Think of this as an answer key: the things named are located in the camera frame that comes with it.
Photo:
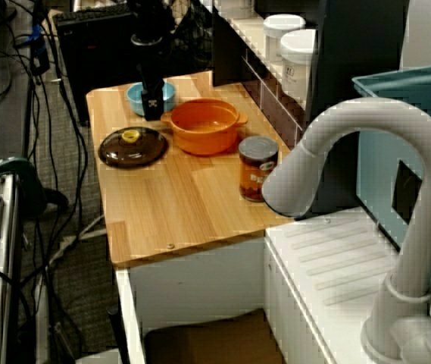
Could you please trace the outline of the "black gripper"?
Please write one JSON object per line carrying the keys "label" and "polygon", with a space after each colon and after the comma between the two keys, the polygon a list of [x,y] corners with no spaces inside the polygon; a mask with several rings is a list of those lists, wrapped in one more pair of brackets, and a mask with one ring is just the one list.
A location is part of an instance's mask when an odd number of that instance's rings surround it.
{"label": "black gripper", "polygon": [[142,77],[144,90],[142,91],[142,107],[147,121],[159,120],[164,113],[162,89],[156,89],[164,81],[165,66],[168,63],[172,46],[169,42],[135,44],[137,52],[137,68]]}

